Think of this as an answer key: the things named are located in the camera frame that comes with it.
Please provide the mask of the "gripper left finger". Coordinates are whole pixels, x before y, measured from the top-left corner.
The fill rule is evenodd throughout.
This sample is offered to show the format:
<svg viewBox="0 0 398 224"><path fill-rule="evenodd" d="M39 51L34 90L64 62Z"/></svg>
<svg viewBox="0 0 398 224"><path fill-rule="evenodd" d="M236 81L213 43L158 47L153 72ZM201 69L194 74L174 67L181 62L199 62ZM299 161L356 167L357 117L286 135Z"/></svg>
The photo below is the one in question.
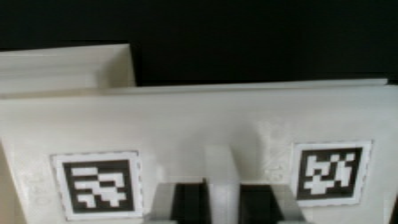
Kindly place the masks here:
<svg viewBox="0 0 398 224"><path fill-rule="evenodd" d="M176 184L171 220L178 224L212 224L206 181Z"/></svg>

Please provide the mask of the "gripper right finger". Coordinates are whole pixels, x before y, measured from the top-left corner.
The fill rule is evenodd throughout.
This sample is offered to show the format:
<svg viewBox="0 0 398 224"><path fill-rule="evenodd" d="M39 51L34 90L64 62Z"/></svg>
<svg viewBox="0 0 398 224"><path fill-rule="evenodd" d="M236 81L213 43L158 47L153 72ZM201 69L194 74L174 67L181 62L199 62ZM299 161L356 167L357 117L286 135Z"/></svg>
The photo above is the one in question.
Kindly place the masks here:
<svg viewBox="0 0 398 224"><path fill-rule="evenodd" d="M277 199L268 185L240 187L238 224L277 224L284 220Z"/></svg>

